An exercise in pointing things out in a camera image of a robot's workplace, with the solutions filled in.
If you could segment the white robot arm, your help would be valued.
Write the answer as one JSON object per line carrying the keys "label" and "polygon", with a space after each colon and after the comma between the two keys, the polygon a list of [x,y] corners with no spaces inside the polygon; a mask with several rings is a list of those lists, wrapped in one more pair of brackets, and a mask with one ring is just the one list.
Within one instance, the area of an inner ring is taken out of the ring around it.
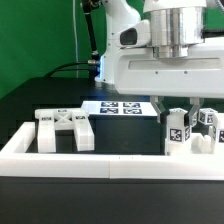
{"label": "white robot arm", "polygon": [[191,125],[205,98],[224,98],[224,37],[204,29],[204,10],[221,0],[145,0],[144,18],[127,0],[100,0],[107,47],[96,84],[120,94],[149,96],[164,122],[161,99],[188,97]]}

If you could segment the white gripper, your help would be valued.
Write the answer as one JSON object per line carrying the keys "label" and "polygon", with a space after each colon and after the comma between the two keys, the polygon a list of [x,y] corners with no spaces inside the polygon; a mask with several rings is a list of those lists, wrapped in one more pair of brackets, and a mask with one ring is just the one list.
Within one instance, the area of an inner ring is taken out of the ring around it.
{"label": "white gripper", "polygon": [[202,37],[203,22],[143,20],[116,35],[114,84],[121,94],[148,95],[160,124],[164,98],[189,97],[184,125],[194,127],[203,98],[224,98],[224,37]]}

